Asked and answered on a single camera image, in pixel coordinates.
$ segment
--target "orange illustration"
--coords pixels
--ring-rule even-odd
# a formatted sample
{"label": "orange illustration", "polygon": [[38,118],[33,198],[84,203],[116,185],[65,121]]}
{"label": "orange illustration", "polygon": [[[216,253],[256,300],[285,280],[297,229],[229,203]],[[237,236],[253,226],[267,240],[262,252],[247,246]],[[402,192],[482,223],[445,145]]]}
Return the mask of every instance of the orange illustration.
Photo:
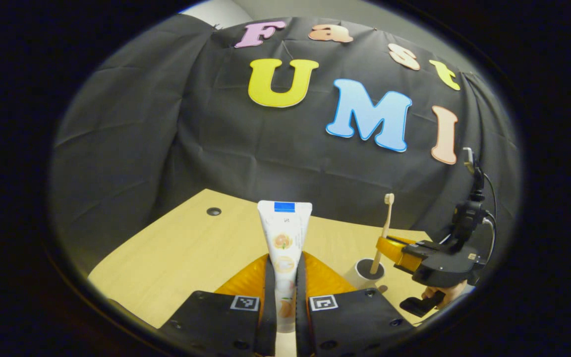
{"label": "orange illustration", "polygon": [[290,273],[294,269],[294,260],[290,257],[279,257],[274,267],[277,273]]}
{"label": "orange illustration", "polygon": [[292,240],[287,235],[281,234],[278,235],[274,241],[274,245],[278,249],[288,249],[292,246]]}
{"label": "orange illustration", "polygon": [[289,318],[294,316],[294,303],[292,301],[281,300],[281,310],[279,310],[280,318]]}

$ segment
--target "wooden table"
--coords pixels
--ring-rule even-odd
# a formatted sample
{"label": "wooden table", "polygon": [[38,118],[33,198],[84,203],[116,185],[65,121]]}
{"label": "wooden table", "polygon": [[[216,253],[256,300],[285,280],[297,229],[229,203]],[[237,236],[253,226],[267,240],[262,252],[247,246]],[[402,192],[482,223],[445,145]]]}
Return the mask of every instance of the wooden table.
{"label": "wooden table", "polygon": [[[218,216],[208,208],[222,210]],[[303,249],[345,275],[361,258],[373,258],[381,227],[311,217]],[[430,240],[425,232],[390,229],[390,235]],[[168,212],[105,257],[89,281],[107,298],[160,328],[195,290],[213,292],[250,262],[268,252],[257,203],[203,190]],[[383,256],[387,285],[383,294],[410,322],[417,318],[399,308],[424,286],[393,268]]]}

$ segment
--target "human hand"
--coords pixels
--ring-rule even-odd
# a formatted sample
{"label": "human hand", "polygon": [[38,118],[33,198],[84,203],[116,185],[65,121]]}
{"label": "human hand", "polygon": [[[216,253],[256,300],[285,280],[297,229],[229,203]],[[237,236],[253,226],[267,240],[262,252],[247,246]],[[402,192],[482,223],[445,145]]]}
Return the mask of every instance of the human hand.
{"label": "human hand", "polygon": [[460,284],[449,288],[426,287],[422,293],[422,298],[432,298],[437,291],[443,292],[444,299],[442,299],[442,302],[435,307],[436,309],[443,309],[451,301],[455,300],[460,294],[462,294],[462,291],[464,291],[464,288],[466,288],[467,282],[468,280],[464,280]]}

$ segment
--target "white toothpaste tube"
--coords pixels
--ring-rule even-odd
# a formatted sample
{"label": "white toothpaste tube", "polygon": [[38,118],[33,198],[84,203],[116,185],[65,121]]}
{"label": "white toothpaste tube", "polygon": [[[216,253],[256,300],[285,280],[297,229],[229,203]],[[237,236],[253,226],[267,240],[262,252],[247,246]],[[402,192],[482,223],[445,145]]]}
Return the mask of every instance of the white toothpaste tube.
{"label": "white toothpaste tube", "polygon": [[312,204],[260,201],[257,209],[275,270],[277,332],[294,332],[294,284]]}

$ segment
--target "yellow letter u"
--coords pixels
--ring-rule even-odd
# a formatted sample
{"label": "yellow letter u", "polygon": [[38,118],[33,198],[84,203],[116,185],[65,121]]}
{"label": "yellow letter u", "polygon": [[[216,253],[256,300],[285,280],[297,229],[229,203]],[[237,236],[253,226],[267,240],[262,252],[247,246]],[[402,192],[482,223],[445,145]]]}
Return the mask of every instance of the yellow letter u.
{"label": "yellow letter u", "polygon": [[318,62],[309,59],[293,59],[290,61],[290,65],[294,67],[292,87],[285,93],[275,93],[271,88],[272,76],[280,65],[279,59],[256,59],[250,63],[252,74],[248,83],[248,95],[255,103],[276,108],[298,104],[308,93],[312,70],[319,68]]}

